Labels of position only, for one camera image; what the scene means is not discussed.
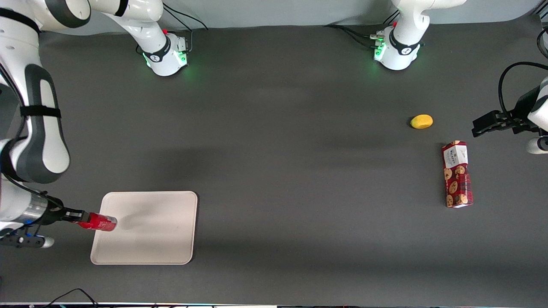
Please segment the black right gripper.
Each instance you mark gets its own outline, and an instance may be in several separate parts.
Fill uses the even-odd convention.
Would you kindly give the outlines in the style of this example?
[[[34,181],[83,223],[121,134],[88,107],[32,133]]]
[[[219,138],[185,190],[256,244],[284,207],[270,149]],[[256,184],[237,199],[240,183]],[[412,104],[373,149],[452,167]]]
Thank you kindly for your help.
[[[87,223],[89,213],[81,209],[64,208],[63,205],[48,204],[45,212],[39,219],[40,225],[51,225],[62,219],[70,223]]]

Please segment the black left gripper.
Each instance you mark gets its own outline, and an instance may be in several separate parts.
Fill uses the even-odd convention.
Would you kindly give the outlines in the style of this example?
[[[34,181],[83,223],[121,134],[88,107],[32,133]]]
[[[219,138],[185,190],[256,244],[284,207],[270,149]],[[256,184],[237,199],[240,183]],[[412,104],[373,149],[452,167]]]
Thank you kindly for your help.
[[[525,131],[543,134],[543,130],[528,119],[529,113],[536,104],[539,92],[540,86],[536,86],[536,88],[522,95],[515,104],[514,109],[510,111],[512,119],[501,111],[493,110],[483,115],[481,120],[474,120],[472,122],[472,136],[478,138],[491,131],[502,131],[511,128],[513,134],[520,134]]]

